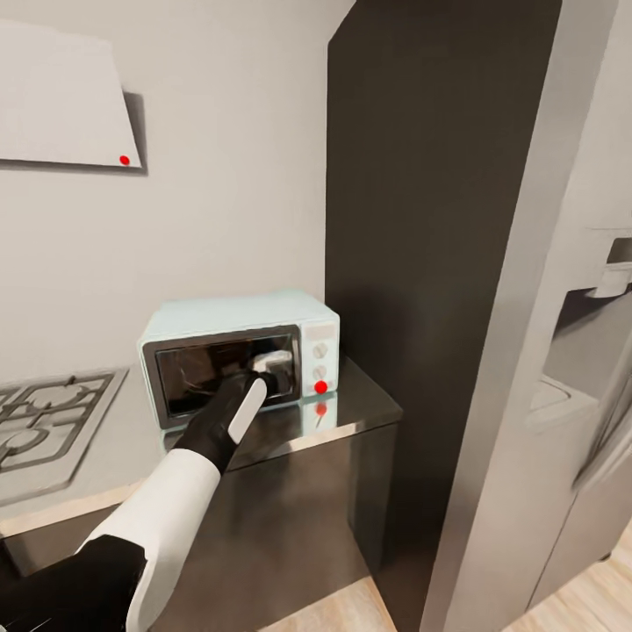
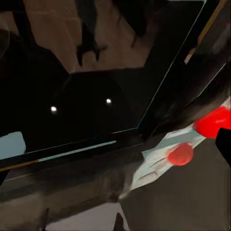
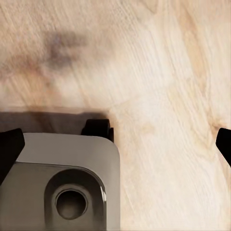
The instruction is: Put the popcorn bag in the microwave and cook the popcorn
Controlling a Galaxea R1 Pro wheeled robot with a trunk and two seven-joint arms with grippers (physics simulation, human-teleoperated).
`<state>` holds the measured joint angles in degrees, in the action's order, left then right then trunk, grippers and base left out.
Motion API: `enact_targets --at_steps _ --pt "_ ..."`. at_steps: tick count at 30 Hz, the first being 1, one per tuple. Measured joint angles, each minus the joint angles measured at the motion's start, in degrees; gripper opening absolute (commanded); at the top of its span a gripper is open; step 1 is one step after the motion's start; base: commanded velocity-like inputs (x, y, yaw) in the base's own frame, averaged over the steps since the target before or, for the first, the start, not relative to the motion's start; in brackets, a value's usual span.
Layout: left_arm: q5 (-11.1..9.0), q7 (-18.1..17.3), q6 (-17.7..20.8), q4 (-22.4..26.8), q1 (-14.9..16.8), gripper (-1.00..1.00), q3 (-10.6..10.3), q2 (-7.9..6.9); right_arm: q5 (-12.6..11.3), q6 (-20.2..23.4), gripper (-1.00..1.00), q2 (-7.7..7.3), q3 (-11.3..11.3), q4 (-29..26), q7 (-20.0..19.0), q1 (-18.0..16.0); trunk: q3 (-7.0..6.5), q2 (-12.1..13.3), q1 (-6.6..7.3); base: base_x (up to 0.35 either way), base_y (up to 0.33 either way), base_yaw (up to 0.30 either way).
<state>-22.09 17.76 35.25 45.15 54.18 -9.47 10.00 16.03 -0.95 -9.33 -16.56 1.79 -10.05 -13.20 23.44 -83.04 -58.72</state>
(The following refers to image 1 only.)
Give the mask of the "microwave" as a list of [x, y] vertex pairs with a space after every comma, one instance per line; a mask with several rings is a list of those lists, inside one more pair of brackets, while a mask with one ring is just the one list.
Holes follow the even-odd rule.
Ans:
[[255, 354], [289, 350], [291, 392], [265, 399], [282, 405], [338, 387], [340, 313], [305, 291], [164, 301], [137, 341], [157, 429], [189, 425], [227, 373], [253, 369]]

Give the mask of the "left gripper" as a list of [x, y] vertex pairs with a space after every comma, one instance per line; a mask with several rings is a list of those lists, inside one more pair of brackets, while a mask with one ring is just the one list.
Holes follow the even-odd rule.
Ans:
[[258, 374], [264, 377], [269, 385], [267, 399], [290, 392], [291, 387], [296, 383], [295, 374], [290, 374], [287, 370], [274, 371], [274, 374], [270, 372], [258, 372]]

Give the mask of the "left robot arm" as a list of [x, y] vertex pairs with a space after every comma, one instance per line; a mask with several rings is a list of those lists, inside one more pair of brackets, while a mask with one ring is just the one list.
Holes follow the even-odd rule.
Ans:
[[168, 605], [206, 509], [267, 398], [286, 394], [289, 350], [255, 354], [74, 556], [0, 588], [0, 632], [146, 632]]

